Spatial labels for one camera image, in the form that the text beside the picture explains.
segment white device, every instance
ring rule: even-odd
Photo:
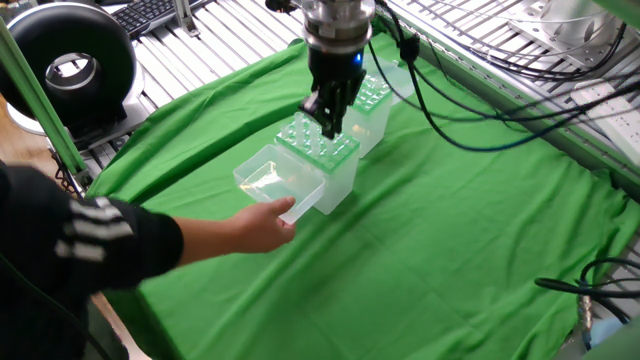
[[[614,92],[614,88],[600,79],[579,83],[571,98],[584,105]],[[640,113],[622,97],[608,100],[587,111],[587,116],[636,166],[640,166]]]

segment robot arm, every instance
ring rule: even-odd
[[[289,13],[286,0],[267,0],[272,11]],[[342,118],[353,105],[365,78],[364,47],[371,39],[374,0],[303,0],[304,38],[309,46],[311,95],[300,109],[333,139],[342,132]]]

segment wrist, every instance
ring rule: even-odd
[[[243,236],[243,231],[232,219],[217,221],[214,224],[215,233],[212,238],[216,239],[217,246],[224,253],[221,255],[238,253],[240,239]]]

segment clear plastic container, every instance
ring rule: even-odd
[[[322,136],[318,124],[296,113],[276,136],[276,143],[324,178],[324,194],[314,205],[323,214],[330,214],[353,190],[360,151],[360,142],[354,137],[340,134],[329,140]]]
[[[274,145],[267,145],[233,171],[236,184],[258,202],[293,196],[296,204],[280,216],[295,223],[324,194],[325,179]]]
[[[408,98],[413,95],[416,89],[413,87],[409,71],[399,68],[397,61],[388,62],[378,57],[378,63],[384,72],[384,76],[386,76],[387,80],[391,83],[391,86],[393,86],[393,88],[396,89],[403,98]],[[371,76],[380,76],[380,71],[378,71],[378,67],[376,66],[375,61],[373,61],[373,56],[371,56],[371,54],[364,55],[363,66],[365,70],[367,70],[367,74]],[[400,101],[402,101],[402,99],[393,94],[391,106]]]
[[[409,73],[396,64],[378,58],[384,75],[403,97],[413,94]],[[367,76],[362,82],[356,102],[347,110],[344,131],[360,141],[360,157],[364,157],[384,137],[391,106],[400,100],[384,81],[371,55],[364,56]]]

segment computer keyboard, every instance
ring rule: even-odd
[[[201,3],[189,0],[192,9]],[[172,0],[136,0],[112,14],[132,39],[165,24],[174,15]]]

